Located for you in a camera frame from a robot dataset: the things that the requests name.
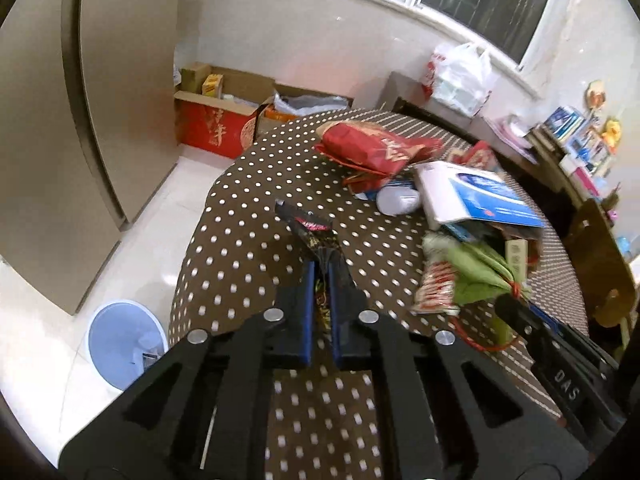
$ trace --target silver screw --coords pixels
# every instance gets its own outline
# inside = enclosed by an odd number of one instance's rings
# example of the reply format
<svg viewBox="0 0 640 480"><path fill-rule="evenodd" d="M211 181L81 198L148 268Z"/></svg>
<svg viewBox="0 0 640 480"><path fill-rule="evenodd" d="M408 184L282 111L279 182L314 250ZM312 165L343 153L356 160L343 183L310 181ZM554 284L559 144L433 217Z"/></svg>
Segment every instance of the silver screw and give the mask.
<svg viewBox="0 0 640 480"><path fill-rule="evenodd" d="M440 330L436 334L436 341L443 346L453 345L455 340L456 336L453 335L453 332L449 332L449 330Z"/></svg>
<svg viewBox="0 0 640 480"><path fill-rule="evenodd" d="M358 319L363 323L372 324L377 323L380 316L373 310L363 310L358 314Z"/></svg>
<svg viewBox="0 0 640 480"><path fill-rule="evenodd" d="M280 321L284 317L284 312L279 308L268 308L264 311L264 319L267 321L276 322Z"/></svg>
<svg viewBox="0 0 640 480"><path fill-rule="evenodd" d="M207 337L209 337L209 334L207 334L206 330L197 328L196 330L191 330L191 332L187 334L187 341L192 345L199 345L200 343L204 343L207 340Z"/></svg>

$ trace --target white tile floor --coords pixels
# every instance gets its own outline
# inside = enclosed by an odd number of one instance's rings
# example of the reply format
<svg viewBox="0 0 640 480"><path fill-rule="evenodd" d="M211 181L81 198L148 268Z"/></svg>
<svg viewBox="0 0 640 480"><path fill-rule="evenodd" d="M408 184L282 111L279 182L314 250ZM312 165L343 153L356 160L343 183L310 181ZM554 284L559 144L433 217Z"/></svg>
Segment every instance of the white tile floor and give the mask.
<svg viewBox="0 0 640 480"><path fill-rule="evenodd" d="M166 332L178 272L207 191L233 161L189 146L95 283L68 316L0 264L0 389L40 450L57 465L64 444L116 396L86 360L94 311L111 300L148 307Z"/></svg>

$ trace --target refrigerator door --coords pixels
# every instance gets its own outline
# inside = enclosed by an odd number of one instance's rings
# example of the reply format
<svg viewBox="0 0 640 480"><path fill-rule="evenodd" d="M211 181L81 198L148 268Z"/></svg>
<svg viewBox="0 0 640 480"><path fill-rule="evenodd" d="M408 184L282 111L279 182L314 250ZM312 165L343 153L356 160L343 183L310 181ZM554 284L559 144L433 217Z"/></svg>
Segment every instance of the refrigerator door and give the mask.
<svg viewBox="0 0 640 480"><path fill-rule="evenodd" d="M16 0L0 27L0 254L72 314L120 233L71 115L61 8Z"/></svg>
<svg viewBox="0 0 640 480"><path fill-rule="evenodd" d="M81 0L84 91L100 156L132 222L178 158L178 0Z"/></svg>

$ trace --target round table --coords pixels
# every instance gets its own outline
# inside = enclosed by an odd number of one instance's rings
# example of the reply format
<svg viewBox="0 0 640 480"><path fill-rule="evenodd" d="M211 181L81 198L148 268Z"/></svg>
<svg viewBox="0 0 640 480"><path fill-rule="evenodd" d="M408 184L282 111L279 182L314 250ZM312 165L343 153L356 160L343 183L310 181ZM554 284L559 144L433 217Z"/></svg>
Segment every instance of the round table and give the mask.
<svg viewBox="0 0 640 480"><path fill-rule="evenodd" d="M370 306L407 330L431 335L447 327L438 315L409 311L423 266L424 214L387 217L375 202L353 197L341 184L348 174L313 150L314 131L328 120L366 120L406 137L437 137L445 153L469 146L423 121L378 110L328 112L283 124L266 133L220 176L210 190L178 279L169 328L170 344L194 328L212 333L237 329L269 308L276 285L298 282L302 244L274 214L276 198L333 221L356 284ZM541 216L522 188L507 183ZM532 301L547 313L587 333L582 295L555 231L546 223L540 268L530 279ZM461 320L469 334L490 345L490 305L466 306ZM380 478L378 423L370 374L338 372L323 338L311 368L276 370L270 413L266 478ZM530 373L523 343L488 358L551 416L559 410Z"/></svg>

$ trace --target blue trash can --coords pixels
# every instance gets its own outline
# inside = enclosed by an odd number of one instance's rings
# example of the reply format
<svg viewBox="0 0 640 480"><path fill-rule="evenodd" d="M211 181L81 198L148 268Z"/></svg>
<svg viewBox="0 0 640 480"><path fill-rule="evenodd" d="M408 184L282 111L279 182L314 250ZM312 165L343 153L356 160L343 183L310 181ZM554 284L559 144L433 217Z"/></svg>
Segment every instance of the blue trash can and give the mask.
<svg viewBox="0 0 640 480"><path fill-rule="evenodd" d="M119 300L96 311L86 334L86 354L102 378L126 390L169 349L160 322L146 307Z"/></svg>

